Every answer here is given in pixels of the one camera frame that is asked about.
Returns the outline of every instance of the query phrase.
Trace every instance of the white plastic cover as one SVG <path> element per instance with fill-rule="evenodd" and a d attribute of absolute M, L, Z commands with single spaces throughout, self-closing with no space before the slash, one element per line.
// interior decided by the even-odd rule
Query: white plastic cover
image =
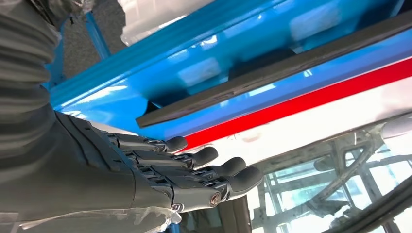
<path fill-rule="evenodd" d="M 126 16 L 121 40 L 130 46 L 214 0 L 118 0 Z"/>
<path fill-rule="evenodd" d="M 23 230 L 39 227 L 39 232 L 55 232 L 104 227 L 127 233 L 156 233 L 181 220 L 177 212 L 160 207 L 82 211 L 30 222 L 18 222 L 18 213 L 0 213 L 0 229 L 16 232 L 16 227 Z"/>

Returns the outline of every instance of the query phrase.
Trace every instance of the robotic hand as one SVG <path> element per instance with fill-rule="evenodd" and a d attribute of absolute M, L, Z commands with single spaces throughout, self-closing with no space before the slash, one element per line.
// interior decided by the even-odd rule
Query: robotic hand
<path fill-rule="evenodd" d="M 178 212 L 215 207 L 245 195 L 262 181 L 261 172 L 255 167 L 246 168 L 239 157 L 221 166 L 202 167 L 218 157 L 213 147 L 195 154 L 166 152 L 182 149 L 186 145 L 183 137 L 161 141 L 126 134 L 108 136 L 151 187 L 170 198 L 171 208 Z"/>

